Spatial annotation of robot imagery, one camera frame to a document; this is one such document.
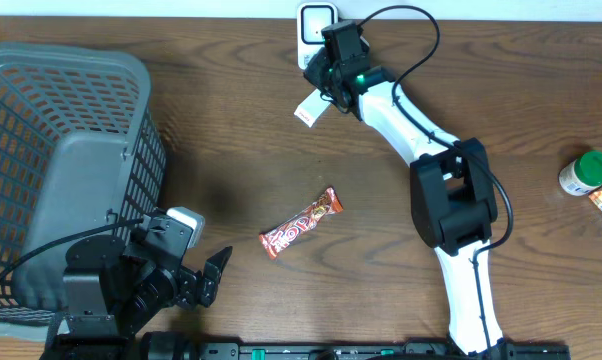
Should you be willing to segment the white green box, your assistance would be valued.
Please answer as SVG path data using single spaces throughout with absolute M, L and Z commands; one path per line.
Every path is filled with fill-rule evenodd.
M 331 103 L 324 100 L 321 91 L 316 89 L 297 106 L 294 115 L 311 128 L 330 106 Z

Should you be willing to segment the red chocolate bar wrapper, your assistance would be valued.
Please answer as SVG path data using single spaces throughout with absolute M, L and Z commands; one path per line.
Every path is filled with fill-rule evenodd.
M 259 235 L 270 259 L 275 259 L 299 236 L 316 228 L 326 216 L 343 211 L 333 187 L 328 187 L 311 205 L 276 228 Z

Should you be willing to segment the green lid jar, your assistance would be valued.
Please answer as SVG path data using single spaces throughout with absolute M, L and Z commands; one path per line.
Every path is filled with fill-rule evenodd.
M 572 196 L 588 195 L 602 186 L 602 152 L 589 151 L 564 167 L 558 181 Z

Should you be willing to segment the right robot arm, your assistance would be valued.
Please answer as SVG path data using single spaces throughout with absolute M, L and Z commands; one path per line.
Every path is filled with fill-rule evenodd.
M 440 263 L 448 334 L 466 356 L 490 357 L 503 338 L 492 302 L 488 254 L 501 186 L 475 138 L 461 141 L 431 121 L 386 68 L 372 66 L 352 20 L 321 31 L 304 76 L 339 110 L 375 129 L 410 171 L 411 216 Z

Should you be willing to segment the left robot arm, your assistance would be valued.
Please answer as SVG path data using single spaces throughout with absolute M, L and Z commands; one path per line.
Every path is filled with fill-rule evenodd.
M 172 208 L 144 215 L 129 239 L 93 235 L 73 244 L 63 274 L 68 306 L 56 318 L 69 331 L 51 326 L 43 358 L 197 358 L 196 347 L 181 334 L 147 333 L 140 342 L 135 337 L 164 308 L 193 310 L 215 301 L 231 247 L 208 258 L 201 271 L 183 263 L 203 225 L 200 215 Z

